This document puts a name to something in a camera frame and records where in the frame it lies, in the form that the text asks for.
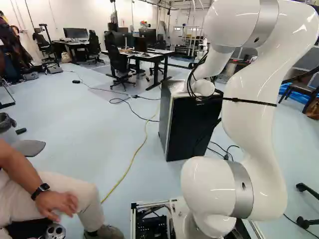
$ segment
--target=wristwatch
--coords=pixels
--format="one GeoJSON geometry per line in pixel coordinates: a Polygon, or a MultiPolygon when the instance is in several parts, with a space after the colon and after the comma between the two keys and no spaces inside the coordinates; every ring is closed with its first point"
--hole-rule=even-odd
{"type": "Polygon", "coordinates": [[[42,192],[45,192],[45,191],[49,191],[50,190],[50,186],[47,185],[46,183],[43,183],[40,185],[40,187],[38,187],[36,189],[36,191],[31,195],[31,199],[35,201],[36,197],[42,193],[42,192]]]}

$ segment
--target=shoe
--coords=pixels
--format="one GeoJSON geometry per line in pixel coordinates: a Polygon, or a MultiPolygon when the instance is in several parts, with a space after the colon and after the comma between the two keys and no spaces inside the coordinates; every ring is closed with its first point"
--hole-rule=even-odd
{"type": "Polygon", "coordinates": [[[120,229],[111,225],[102,225],[98,229],[98,236],[91,237],[86,231],[84,231],[83,239],[124,239],[123,233],[120,229]]]}

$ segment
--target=black strap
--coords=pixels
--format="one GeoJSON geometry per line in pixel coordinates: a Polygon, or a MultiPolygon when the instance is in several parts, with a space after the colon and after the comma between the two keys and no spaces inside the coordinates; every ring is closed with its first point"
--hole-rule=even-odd
{"type": "Polygon", "coordinates": [[[227,100],[227,101],[233,101],[233,102],[245,102],[245,103],[252,103],[252,104],[258,104],[258,105],[277,107],[277,104],[267,103],[267,102],[262,102],[262,101],[251,101],[251,100],[244,100],[244,99],[239,99],[239,98],[225,98],[225,97],[223,97],[222,99],[227,100]]]}

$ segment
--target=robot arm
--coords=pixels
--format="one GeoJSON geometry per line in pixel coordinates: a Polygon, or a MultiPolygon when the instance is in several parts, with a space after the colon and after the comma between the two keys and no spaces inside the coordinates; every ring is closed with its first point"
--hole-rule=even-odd
{"type": "MultiPolygon", "coordinates": [[[[282,79],[318,38],[319,17],[311,6],[289,0],[216,0],[204,32],[212,47],[194,71],[194,91],[211,95],[213,84],[201,78],[219,74],[235,47],[254,47],[258,59],[228,81],[224,97],[276,104],[282,79]]],[[[274,106],[223,101],[222,125],[244,150],[243,162],[195,157],[183,166],[183,196],[207,236],[222,237],[234,218],[264,221],[285,211],[286,185],[272,145],[274,112],[274,106]]]]}

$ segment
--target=person's leg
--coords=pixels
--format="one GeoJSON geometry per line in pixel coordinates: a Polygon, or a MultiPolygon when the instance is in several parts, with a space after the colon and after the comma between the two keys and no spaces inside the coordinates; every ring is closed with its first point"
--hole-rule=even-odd
{"type": "MultiPolygon", "coordinates": [[[[52,191],[71,192],[78,198],[78,216],[85,231],[94,232],[103,229],[103,210],[98,190],[94,184],[56,173],[45,172],[39,175],[52,191]]],[[[12,221],[21,222],[43,218],[30,195],[13,181],[9,181],[0,191],[0,204],[0,227],[12,221]]]]}

